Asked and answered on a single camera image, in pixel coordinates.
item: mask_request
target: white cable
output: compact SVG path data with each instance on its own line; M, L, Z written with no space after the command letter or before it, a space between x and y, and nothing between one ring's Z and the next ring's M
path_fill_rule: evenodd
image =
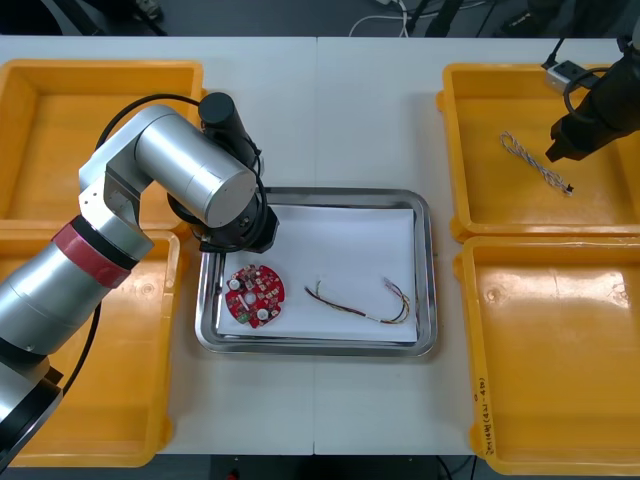
M487 0L483 0L480 2L476 2L476 3L472 3L471 5L465 5L463 7L460 7L460 10L468 10L470 8L475 8L475 7L479 7L480 5L484 5L487 3ZM436 15L438 15L437 13L426 13L424 15L420 15L420 18L433 18ZM367 20L372 20L372 19L378 19L378 20L402 20L405 25L406 25L406 20L404 15L402 17L397 17L397 16L391 16L391 15L369 15L367 17L363 17L360 20L358 20L356 23L353 24L353 27L351 27L351 30L349 31L349 36L352 37L353 36L353 32L356 30L356 28L358 28L358 25L360 25L362 22L365 22Z
M524 158L529 165L534 167L536 170L540 172L545 182L547 182L552 187L559 188L565 194L571 196L573 193L573 187L571 184L565 184L564 179L560 176L560 174L549 170L546 167L543 167L536 159L531 156L527 149L524 148L518 141L515 139L513 135L509 132L502 132L500 134L500 143L507 150L507 152L516 155L517 157Z

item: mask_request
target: stainless steel tray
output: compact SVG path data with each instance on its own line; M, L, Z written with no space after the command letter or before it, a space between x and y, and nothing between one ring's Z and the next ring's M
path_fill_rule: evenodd
M414 211L417 341L415 343L366 342L219 334L219 312L224 308L222 286L225 255L203 253L195 329L198 340L207 350L218 353L410 357L423 355L435 345L438 324L431 223L429 207L422 197L407 190L362 188L268 188L267 195L271 205L412 209Z

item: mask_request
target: red circuit board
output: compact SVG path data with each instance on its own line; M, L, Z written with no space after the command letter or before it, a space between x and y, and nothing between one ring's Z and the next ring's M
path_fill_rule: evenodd
M238 322L253 328L266 325L282 312L284 284L269 267L249 265L231 275L224 298Z

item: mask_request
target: white table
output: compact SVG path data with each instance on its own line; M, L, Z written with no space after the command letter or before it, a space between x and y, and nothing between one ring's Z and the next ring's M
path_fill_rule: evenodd
M465 454L467 350L451 262L445 134L435 107L453 62L541 63L553 40L0 37L10 58L180 58L230 93L264 149L265 184L407 188L431 207L439 338L418 359L223 356L193 332L197 259L173 338L164 453ZM618 59L614 40L569 40L559 59Z

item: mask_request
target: yellow storage tray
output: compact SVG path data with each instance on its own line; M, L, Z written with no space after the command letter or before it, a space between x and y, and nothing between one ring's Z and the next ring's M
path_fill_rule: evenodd
M0 230L0 281L53 234ZM12 466L136 467L168 442L169 339L180 287L180 243L169 232L147 234L155 247L105 298L76 383ZM76 365L89 323L50 357L65 374L61 384Z
M454 218L474 235L640 235L640 135L612 142L580 162L545 156L551 126L567 111L538 65L449 65L438 95L449 146ZM584 90L572 94L575 105ZM540 163L575 187L567 197L525 160L508 153L511 132Z
M640 475L640 239L476 237L454 272L474 450L503 474Z
M78 170L104 127L123 107L153 93L200 99L202 67L184 61L6 63L0 71L0 228L57 229L75 216ZM199 126L196 107L158 103ZM179 223L166 192L155 183L143 193L140 220L156 229Z

